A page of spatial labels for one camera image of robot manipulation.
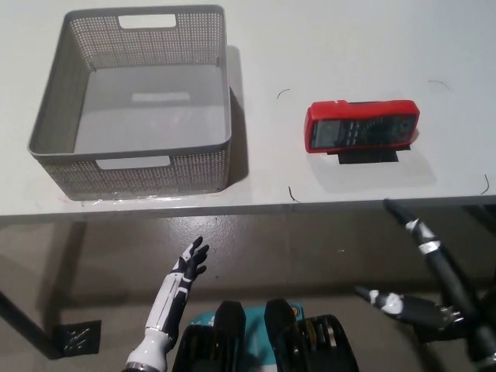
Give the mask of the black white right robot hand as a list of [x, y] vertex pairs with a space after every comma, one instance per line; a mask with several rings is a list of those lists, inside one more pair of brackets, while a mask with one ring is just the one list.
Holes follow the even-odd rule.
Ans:
[[412, 326], [445, 329], [455, 322], [481, 322], [483, 310], [475, 290], [440, 238], [396, 201], [385, 199], [384, 207], [413, 238], [450, 304], [441, 306], [422, 298], [363, 286], [356, 286], [355, 293], [386, 316]]

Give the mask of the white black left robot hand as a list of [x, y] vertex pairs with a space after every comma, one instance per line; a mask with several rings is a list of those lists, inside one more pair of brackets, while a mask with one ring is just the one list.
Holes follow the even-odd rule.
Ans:
[[157, 293], [145, 327], [155, 329], [167, 335], [176, 343], [179, 324], [188, 302], [189, 292], [197, 277], [206, 271], [204, 262], [209, 245], [202, 245], [203, 237], [199, 236], [179, 256], [170, 273]]

